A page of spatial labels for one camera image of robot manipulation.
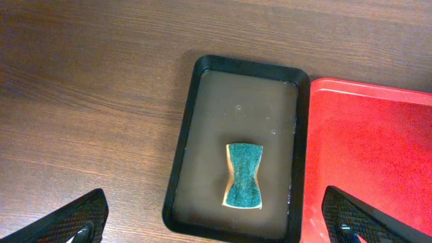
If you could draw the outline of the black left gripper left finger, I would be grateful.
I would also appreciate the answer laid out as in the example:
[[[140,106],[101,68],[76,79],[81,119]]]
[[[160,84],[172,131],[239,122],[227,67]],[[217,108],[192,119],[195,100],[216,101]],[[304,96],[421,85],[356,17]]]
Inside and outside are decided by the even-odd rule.
[[[107,199],[97,188],[1,239],[2,242],[94,242],[103,238],[109,215]]]

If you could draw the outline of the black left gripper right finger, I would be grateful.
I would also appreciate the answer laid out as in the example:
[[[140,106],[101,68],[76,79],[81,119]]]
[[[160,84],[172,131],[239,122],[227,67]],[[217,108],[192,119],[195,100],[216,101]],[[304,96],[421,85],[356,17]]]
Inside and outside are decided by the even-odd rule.
[[[326,187],[321,211],[331,242],[430,242],[424,234],[335,186]]]

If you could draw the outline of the green and yellow sponge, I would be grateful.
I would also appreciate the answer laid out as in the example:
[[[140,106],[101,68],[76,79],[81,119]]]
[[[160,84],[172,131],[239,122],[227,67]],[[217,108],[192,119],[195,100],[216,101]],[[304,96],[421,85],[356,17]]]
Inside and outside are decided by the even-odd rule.
[[[225,148],[229,175],[222,205],[234,209],[260,209],[263,202],[257,178],[263,147],[231,143]]]

